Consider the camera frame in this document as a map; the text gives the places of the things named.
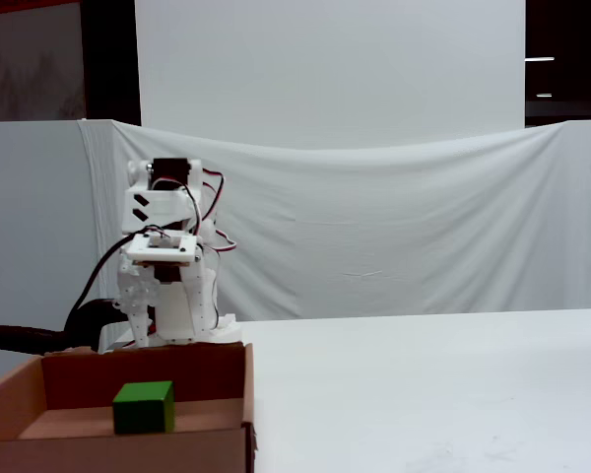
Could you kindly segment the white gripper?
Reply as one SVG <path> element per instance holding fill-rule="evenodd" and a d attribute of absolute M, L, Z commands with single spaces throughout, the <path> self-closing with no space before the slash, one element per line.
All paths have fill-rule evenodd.
<path fill-rule="evenodd" d="M 204 245 L 121 247 L 116 304 L 127 314 L 138 348 L 149 346 L 148 307 L 156 316 L 190 316 L 190 339 L 208 339 L 218 314 L 217 270 L 207 262 L 205 249 Z"/>

